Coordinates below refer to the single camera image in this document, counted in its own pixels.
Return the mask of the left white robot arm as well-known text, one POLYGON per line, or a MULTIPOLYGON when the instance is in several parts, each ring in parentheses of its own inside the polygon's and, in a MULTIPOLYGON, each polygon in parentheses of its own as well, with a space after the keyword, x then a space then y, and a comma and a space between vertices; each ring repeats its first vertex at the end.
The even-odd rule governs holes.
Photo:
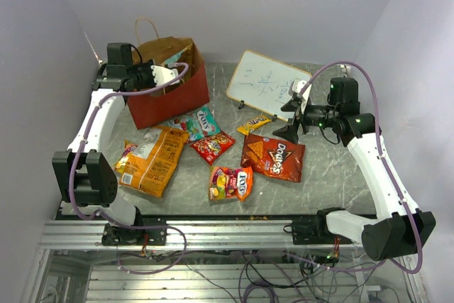
POLYGON ((136 221, 137 209, 118 193, 118 182, 103 152, 125 106, 124 93, 153 86, 149 64, 133 62, 138 52, 130 43, 109 43, 107 61, 92 84, 90 105, 81 128, 65 151, 52 157, 62 201, 71 214, 107 216, 121 225, 119 235, 137 244, 145 227, 136 221))

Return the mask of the red Doritos chip bag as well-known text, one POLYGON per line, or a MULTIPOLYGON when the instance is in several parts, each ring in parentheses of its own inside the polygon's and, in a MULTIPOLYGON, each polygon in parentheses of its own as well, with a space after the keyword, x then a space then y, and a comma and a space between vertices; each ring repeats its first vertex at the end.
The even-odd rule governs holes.
POLYGON ((244 137, 240 166, 269 178, 299 183, 306 146, 255 134, 244 137))

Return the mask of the orange kettle chip bag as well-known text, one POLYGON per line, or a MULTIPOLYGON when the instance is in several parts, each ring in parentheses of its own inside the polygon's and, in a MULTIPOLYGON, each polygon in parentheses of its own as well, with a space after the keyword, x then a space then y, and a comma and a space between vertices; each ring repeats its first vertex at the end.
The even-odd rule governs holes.
POLYGON ((128 156, 120 185, 160 198, 170 181, 189 134, 177 128, 151 128, 128 156))

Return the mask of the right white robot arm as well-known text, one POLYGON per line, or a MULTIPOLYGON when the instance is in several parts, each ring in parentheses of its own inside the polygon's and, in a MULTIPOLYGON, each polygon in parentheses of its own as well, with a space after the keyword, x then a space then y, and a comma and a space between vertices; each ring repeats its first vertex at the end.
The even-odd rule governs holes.
POLYGON ((291 99, 281 110, 294 115, 274 135, 296 143, 300 128, 304 132, 311 126, 332 129, 358 164, 376 211, 371 219, 342 208, 321 209, 312 227, 314 238, 328 243, 337 235, 346 237, 360 243, 376 261, 417 254, 436 226, 435 217, 420 210, 399 179, 374 115, 361 113, 358 82, 333 78, 324 106, 311 103, 310 90, 310 84, 302 79, 291 83, 291 99))

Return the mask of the brown kraft chip bag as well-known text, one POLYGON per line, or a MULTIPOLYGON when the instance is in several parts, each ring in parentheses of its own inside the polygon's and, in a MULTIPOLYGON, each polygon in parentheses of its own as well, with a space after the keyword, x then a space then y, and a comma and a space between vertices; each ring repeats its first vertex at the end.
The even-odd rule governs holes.
POLYGON ((167 68, 176 68, 181 67, 183 63, 187 64, 188 68, 190 69, 192 66, 192 46, 187 46, 180 50, 179 52, 175 53, 171 57, 167 58, 163 65, 167 68))

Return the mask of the red brown paper bag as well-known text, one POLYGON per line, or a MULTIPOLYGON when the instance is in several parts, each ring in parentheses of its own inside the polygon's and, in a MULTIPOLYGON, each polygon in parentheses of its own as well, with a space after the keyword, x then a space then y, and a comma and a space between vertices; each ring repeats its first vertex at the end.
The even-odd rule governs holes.
POLYGON ((134 28, 139 50, 133 53, 134 62, 138 62, 142 56, 145 61, 152 60, 156 65, 164 66, 163 62, 167 58, 190 45, 193 57, 191 68, 179 84, 128 99, 128 108, 136 128, 151 128, 208 104, 210 98, 204 59, 193 39, 158 36, 154 40, 144 41, 139 37, 138 22, 135 22, 134 28))

